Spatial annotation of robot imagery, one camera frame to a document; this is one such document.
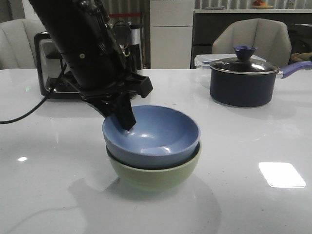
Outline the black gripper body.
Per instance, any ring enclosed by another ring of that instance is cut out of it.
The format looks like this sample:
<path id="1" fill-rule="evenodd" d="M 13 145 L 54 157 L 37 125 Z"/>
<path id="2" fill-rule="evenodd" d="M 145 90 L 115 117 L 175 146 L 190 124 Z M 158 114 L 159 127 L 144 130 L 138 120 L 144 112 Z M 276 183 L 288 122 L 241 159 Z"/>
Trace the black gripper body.
<path id="1" fill-rule="evenodd" d="M 152 83 L 149 77 L 142 76 L 136 73 L 126 74 L 124 79 L 117 81 L 107 86 L 102 86 L 98 88 L 92 88 L 90 90 L 84 90 L 76 79 L 74 75 L 70 72 L 64 75 L 63 81 L 68 83 L 75 91 L 78 92 L 82 101 L 87 98 L 109 98 L 116 99 L 118 95 L 122 93 L 137 94 L 142 98 L 147 97 L 153 90 Z"/>

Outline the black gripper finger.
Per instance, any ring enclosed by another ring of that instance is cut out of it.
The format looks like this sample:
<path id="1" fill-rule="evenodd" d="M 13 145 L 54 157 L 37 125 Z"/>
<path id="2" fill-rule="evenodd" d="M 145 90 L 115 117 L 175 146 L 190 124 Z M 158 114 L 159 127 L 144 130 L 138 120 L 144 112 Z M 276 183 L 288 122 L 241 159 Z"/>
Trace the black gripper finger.
<path id="1" fill-rule="evenodd" d="M 121 127 L 125 130 L 132 129 L 136 124 L 129 93 L 126 92 L 117 96 L 114 103 L 114 114 Z"/>
<path id="2" fill-rule="evenodd" d="M 84 102 L 94 108 L 104 118 L 109 117 L 116 112 L 116 100 L 114 98 L 109 99 L 103 97 L 94 97 L 84 99 Z"/>

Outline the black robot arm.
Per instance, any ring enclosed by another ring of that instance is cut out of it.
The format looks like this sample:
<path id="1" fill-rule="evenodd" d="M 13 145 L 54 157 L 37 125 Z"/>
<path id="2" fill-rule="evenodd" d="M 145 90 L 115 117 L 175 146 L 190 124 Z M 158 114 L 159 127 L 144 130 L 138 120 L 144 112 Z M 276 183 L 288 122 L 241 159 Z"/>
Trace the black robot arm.
<path id="1" fill-rule="evenodd" d="M 136 123 L 130 94 L 145 98 L 148 77 L 136 74 L 127 61 L 99 0 L 33 0 L 30 2 L 65 60 L 68 82 L 81 99 L 104 117 L 115 115 L 125 130 Z"/>

